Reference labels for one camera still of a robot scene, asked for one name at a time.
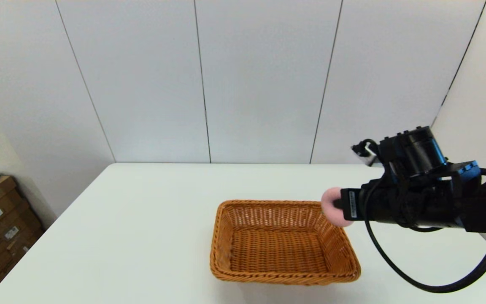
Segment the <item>white table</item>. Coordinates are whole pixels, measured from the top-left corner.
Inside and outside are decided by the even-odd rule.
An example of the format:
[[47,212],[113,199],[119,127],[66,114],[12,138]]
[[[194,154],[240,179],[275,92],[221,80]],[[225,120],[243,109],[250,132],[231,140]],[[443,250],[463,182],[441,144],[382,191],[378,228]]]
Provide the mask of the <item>white table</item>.
[[[409,285],[376,252],[363,223],[346,229],[362,267],[356,282],[305,287],[211,275],[213,224],[224,200],[319,200],[328,187],[359,187],[381,172],[355,165],[111,165],[2,281],[0,304],[486,303],[486,275],[453,294]],[[374,227],[397,265],[424,283],[463,277],[486,251],[480,235],[460,229]]]

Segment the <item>woven basket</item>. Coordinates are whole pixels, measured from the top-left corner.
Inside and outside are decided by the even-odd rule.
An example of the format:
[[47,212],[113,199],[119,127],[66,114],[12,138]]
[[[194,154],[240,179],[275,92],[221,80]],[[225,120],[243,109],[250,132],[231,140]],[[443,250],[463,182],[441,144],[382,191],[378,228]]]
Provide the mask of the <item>woven basket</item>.
[[226,201],[216,212],[211,272],[223,281],[287,285],[352,282],[361,267],[319,202]]

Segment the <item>basket rim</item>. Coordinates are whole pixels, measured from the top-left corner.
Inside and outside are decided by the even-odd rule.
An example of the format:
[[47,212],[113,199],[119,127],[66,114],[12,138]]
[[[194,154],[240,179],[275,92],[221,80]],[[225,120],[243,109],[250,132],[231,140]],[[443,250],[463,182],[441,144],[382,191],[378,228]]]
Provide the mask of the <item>basket rim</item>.
[[260,204],[263,206],[267,206],[270,204],[274,204],[276,206],[279,205],[289,205],[289,206],[320,206],[320,202],[318,201],[288,201],[288,200],[227,200],[222,202],[216,212],[215,218],[215,226],[213,229],[213,240],[211,242],[211,253],[210,253],[210,268],[213,274],[216,277],[219,275],[224,275],[228,277],[287,277],[287,278],[310,278],[310,277],[322,277],[322,278],[351,278],[356,280],[361,275],[361,265],[357,260],[357,256],[355,255],[354,249],[351,246],[350,240],[346,235],[345,230],[342,227],[336,227],[340,233],[340,237],[343,242],[345,242],[348,246],[347,248],[350,250],[351,254],[349,255],[349,262],[351,266],[351,271],[348,272],[321,272],[321,273],[311,273],[311,272],[276,272],[276,271],[267,271],[267,272],[247,272],[247,271],[226,271],[219,267],[218,259],[216,258],[216,245],[218,244],[218,233],[220,229],[220,218],[222,213],[226,209],[227,206],[230,205],[238,205],[238,204]]

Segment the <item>pink sponge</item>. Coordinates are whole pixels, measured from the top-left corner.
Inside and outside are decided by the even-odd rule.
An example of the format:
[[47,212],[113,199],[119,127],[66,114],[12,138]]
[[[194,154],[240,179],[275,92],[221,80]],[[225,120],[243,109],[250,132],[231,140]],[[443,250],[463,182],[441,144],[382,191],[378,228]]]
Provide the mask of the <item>pink sponge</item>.
[[344,219],[343,211],[333,206],[333,201],[341,198],[341,188],[327,189],[322,195],[322,211],[326,218],[337,227],[347,227],[352,221]]

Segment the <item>wicker basket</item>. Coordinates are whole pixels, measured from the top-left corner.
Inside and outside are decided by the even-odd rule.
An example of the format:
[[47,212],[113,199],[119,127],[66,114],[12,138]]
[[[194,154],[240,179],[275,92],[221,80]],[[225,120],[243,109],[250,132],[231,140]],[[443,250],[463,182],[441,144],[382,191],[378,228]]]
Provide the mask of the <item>wicker basket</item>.
[[319,202],[226,201],[215,220],[210,255],[218,279],[287,285],[352,282],[361,267],[342,228]]

